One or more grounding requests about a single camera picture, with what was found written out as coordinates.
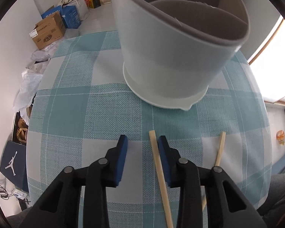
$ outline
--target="wooden stick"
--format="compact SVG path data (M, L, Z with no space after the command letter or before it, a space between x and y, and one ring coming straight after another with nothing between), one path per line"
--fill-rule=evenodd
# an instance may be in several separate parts
M156 135L155 135L154 130L149 131L149 137L150 137L150 142L152 146L153 159L155 162L158 183L160 186L160 194L163 200L163 209L165 212L167 227L173 228L173 221L172 221L170 203L169 203L168 193L167 193L167 188L166 188L166 183L165 183L165 177L163 175L163 167L160 161L160 152L158 150L158 145L157 145L157 140L156 140Z
M219 164L221 163L222 154L223 154L224 146L225 146L225 138L226 138L226 132L223 131L221 133L220 144L218 146L218 154L216 156L216 161L215 161L215 165L214 166L219 166ZM206 204L207 204L207 200L206 200L206 196L204 196L203 202L202 202L203 210L205 209Z

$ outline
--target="blue gripper pad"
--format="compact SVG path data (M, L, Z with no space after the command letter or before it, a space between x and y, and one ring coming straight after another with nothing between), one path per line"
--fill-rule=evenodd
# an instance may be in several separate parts
M128 150L127 136L121 135L116 147L118 147L120 150L119 157L117 159L116 167L115 167L115 184L116 186L118 186L119 182L122 179L122 172L125 166L125 157L127 155L127 150Z
M161 160L162 167L163 167L163 175L165 177L165 181L167 185L170 187L171 186L171 169L170 169L168 159L167 159L165 149L164 149L165 143L166 141L163 140L161 137L159 137L157 144L158 144L158 150L160 152L160 160Z

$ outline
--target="checkered tablecloth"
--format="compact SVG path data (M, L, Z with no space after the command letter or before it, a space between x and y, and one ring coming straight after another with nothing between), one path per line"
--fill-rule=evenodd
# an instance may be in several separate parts
M269 122L241 52L187 112L139 99L126 85L122 65L117 32L84 35L59 46L29 123L27 174L33 202L65 166L90 165L125 134L129 143L122 181L107 190L110 227L166 227L149 143L152 129L166 135L182 157L206 168L214 166L219 135L226 131L221 166L255 208L265 201L271 175ZM168 189L168 194L176 223L179 189Z

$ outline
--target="white saucer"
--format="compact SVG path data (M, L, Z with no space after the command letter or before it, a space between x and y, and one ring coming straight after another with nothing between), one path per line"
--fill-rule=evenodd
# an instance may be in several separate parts
M187 98L169 98L169 97L162 97L152 92L147 92L144 90L140 85L138 85L128 74L125 63L122 67L122 72L125 78L125 81L129 88L135 93L139 98L143 101L165 109L182 109L184 111L190 110L191 106L200 101L208 90L205 88L203 91L199 92L196 95L187 97Z

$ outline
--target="white container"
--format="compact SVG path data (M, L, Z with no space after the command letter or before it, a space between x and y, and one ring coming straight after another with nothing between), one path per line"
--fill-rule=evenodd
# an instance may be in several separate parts
M159 107L188 110L249 36L242 0L112 0L112 5L126 82ZM190 97L195 98L186 107L165 104Z

